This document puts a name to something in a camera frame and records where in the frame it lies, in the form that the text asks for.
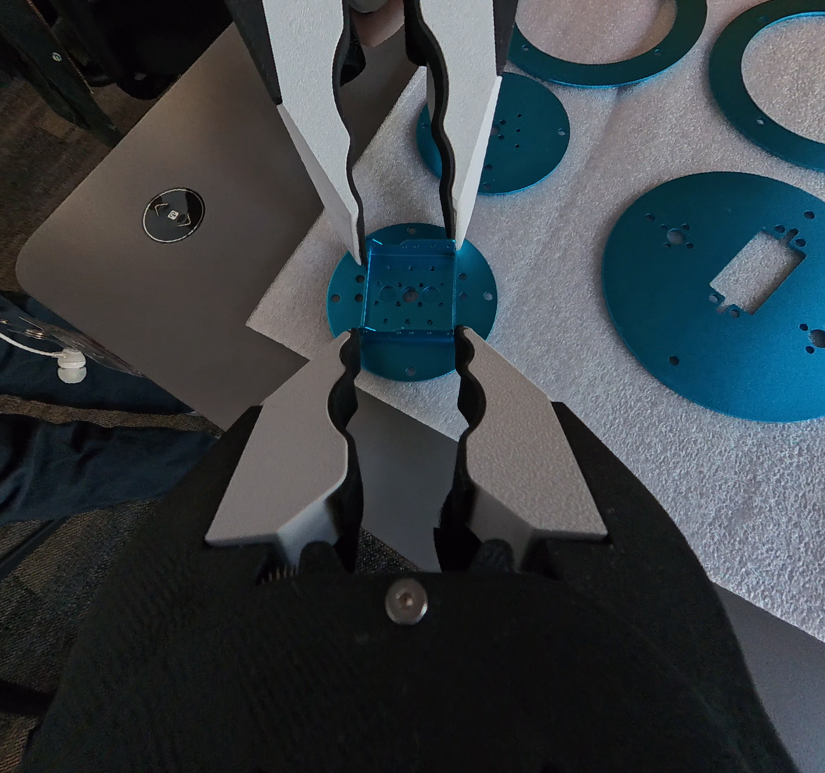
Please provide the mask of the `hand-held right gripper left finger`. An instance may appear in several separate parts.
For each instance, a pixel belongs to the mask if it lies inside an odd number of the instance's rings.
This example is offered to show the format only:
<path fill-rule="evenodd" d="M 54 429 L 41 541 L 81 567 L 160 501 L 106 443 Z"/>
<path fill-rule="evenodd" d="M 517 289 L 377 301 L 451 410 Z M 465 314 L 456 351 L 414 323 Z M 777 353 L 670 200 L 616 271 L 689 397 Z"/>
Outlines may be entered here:
<path fill-rule="evenodd" d="M 274 544 L 296 566 L 304 546 L 331 544 L 356 566 L 363 483 L 347 424 L 361 370 L 356 329 L 332 340 L 262 405 L 206 533 L 211 545 Z"/>

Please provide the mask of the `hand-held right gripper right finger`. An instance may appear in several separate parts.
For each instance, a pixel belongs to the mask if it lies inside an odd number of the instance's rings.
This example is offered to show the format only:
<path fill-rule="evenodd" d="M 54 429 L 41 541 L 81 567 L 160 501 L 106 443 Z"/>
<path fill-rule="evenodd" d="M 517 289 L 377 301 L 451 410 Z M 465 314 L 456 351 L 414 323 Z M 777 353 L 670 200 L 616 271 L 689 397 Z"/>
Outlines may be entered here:
<path fill-rule="evenodd" d="M 465 570 L 489 540 L 521 568 L 546 538 L 603 541 L 605 523 L 546 393 L 469 327 L 455 330 L 459 438 L 440 512 L 442 570 Z"/>

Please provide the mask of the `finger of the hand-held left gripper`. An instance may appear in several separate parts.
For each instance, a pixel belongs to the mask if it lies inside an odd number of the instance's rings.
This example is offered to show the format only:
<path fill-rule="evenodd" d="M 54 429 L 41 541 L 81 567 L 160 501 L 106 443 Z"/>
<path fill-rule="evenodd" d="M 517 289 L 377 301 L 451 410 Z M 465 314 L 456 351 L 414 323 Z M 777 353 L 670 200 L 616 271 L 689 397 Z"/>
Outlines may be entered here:
<path fill-rule="evenodd" d="M 339 87 L 350 45 L 347 0 L 262 0 L 281 103 L 278 111 L 324 209 L 358 264 L 363 205 Z"/>
<path fill-rule="evenodd" d="M 497 106 L 493 0 L 405 0 L 407 29 L 428 67 L 431 136 L 441 161 L 448 237 L 462 246 Z"/>

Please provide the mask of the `small blue metal disc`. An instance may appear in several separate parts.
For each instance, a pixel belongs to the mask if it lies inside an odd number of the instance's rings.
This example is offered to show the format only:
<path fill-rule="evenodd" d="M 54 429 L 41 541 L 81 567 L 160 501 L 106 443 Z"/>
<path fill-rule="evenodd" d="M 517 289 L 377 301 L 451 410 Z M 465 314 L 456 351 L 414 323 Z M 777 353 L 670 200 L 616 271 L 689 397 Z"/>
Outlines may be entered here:
<path fill-rule="evenodd" d="M 366 238 L 366 264 L 357 265 L 346 253 L 327 287 L 327 320 L 334 336 L 357 328 L 360 332 L 361 368 L 385 379 L 402 382 L 434 379 L 455 370 L 455 326 L 472 328 L 489 336 L 496 319 L 498 291 L 493 272 L 483 254 L 468 240 L 455 245 L 453 326 L 448 331 L 374 332 L 364 327 L 365 292 L 370 244 L 387 238 L 442 238 L 446 232 L 426 223 L 391 225 Z"/>

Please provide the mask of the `blue metal bracket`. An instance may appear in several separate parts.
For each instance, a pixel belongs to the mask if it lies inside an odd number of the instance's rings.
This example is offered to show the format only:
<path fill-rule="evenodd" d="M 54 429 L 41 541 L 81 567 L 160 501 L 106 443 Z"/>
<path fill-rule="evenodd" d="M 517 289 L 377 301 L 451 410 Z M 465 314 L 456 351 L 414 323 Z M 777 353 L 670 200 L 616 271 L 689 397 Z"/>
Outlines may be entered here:
<path fill-rule="evenodd" d="M 374 332 L 448 331 L 453 326 L 455 244 L 408 238 L 370 244 L 364 327 Z"/>

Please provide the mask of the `grey desk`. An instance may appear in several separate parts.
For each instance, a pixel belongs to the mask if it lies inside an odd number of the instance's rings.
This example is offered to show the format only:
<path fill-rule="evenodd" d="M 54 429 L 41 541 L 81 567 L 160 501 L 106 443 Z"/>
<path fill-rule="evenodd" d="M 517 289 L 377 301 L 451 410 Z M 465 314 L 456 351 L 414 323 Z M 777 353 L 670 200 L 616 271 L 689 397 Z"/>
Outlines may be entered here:
<path fill-rule="evenodd" d="M 412 77 L 403 30 L 366 49 L 342 88 L 361 154 Z M 171 245 L 142 216 L 188 187 L 206 219 Z M 247 328 L 248 316 L 322 207 L 256 66 L 230 26 L 22 249 L 16 276 L 41 303 L 221 428 L 304 364 Z M 455 442 L 376 397 L 359 396 L 366 529 L 427 571 Z M 823 643 L 718 590 L 779 735 L 823 771 Z"/>

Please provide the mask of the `round black desk control panel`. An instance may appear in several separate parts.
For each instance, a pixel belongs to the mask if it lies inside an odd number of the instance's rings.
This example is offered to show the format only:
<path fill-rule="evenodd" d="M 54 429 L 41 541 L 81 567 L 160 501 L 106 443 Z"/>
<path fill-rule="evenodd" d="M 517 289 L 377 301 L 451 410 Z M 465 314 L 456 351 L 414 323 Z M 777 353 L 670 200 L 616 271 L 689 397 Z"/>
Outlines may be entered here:
<path fill-rule="evenodd" d="M 154 242 L 180 242 L 193 234 L 205 217 L 201 196 L 188 188 L 172 188 L 156 195 L 146 206 L 142 225 Z"/>

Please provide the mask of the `person's left hand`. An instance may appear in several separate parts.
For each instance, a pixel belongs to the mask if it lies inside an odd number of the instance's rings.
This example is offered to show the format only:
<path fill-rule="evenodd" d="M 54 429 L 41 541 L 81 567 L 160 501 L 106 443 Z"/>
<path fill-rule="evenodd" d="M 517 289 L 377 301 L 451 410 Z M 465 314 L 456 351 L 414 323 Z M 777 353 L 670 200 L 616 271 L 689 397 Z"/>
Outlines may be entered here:
<path fill-rule="evenodd" d="M 361 45 L 374 48 L 389 39 L 403 26 L 403 1 L 388 2 L 380 9 L 369 13 L 351 9 L 351 19 Z"/>

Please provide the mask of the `white foam sheet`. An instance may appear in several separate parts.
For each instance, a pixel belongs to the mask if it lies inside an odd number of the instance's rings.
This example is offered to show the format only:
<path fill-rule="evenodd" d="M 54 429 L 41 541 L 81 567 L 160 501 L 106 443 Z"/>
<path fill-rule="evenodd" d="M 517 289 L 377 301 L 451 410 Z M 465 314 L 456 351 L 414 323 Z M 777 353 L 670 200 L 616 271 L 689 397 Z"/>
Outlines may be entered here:
<path fill-rule="evenodd" d="M 675 0 L 672 30 L 657 45 L 663 55 L 651 48 L 590 66 L 588 87 L 544 69 L 542 78 L 564 81 L 567 150 L 532 186 L 478 191 L 464 241 L 483 254 L 497 285 L 496 319 L 483 339 L 549 397 L 605 523 L 605 539 L 587 542 L 606 544 L 610 535 L 606 495 L 620 477 L 607 475 L 598 488 L 586 474 L 603 453 L 655 497 L 714 582 L 823 635 L 823 416 L 754 421 L 679 395 L 624 343 L 603 293 L 603 253 L 618 219 L 668 180 L 743 172 L 823 201 L 823 176 L 757 151 L 710 106 L 714 1 Z M 444 229 L 436 179 L 411 137 L 425 93 L 420 71 L 354 167 L 368 235 L 402 223 Z M 326 303 L 349 253 L 340 240 L 323 212 L 248 324 L 311 360 L 339 337 Z M 800 260 L 760 232 L 715 284 L 753 314 Z M 456 364 L 448 375 L 407 383 L 361 368 L 356 385 L 452 438 L 468 427 Z"/>

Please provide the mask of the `black office chair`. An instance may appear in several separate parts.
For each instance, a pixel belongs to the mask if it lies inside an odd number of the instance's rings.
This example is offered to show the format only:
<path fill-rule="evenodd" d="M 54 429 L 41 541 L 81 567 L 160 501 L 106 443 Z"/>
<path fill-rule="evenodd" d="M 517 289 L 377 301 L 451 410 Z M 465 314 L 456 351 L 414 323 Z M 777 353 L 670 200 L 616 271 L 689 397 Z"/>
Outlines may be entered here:
<path fill-rule="evenodd" d="M 229 25 L 223 0 L 1 0 L 2 85 L 20 78 L 49 107 L 114 147 L 122 134 L 92 94 L 162 94 Z"/>

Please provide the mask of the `medium blue metal disc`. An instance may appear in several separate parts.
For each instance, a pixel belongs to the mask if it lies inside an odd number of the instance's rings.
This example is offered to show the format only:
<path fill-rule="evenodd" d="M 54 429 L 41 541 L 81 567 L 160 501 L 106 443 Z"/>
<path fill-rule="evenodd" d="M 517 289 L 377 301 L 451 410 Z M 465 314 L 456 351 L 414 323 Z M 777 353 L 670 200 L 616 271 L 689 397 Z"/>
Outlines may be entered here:
<path fill-rule="evenodd" d="M 443 131 L 455 156 L 455 189 L 470 175 L 480 194 L 506 194 L 547 177 L 561 162 L 570 136 L 567 113 L 543 84 L 504 73 L 495 101 L 488 86 L 449 95 Z"/>

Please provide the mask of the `large blue disc rectangular cutout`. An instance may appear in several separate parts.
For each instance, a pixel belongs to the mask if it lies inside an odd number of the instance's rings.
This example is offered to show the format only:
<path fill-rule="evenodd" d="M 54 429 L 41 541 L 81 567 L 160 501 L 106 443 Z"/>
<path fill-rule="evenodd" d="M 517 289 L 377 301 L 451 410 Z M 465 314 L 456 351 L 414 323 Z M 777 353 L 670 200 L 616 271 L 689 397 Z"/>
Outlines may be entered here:
<path fill-rule="evenodd" d="M 823 211 L 798 187 L 743 172 L 656 186 L 605 245 L 618 334 L 648 372 L 703 407 L 761 422 L 822 417 Z M 760 232 L 801 260 L 750 314 L 715 278 Z"/>

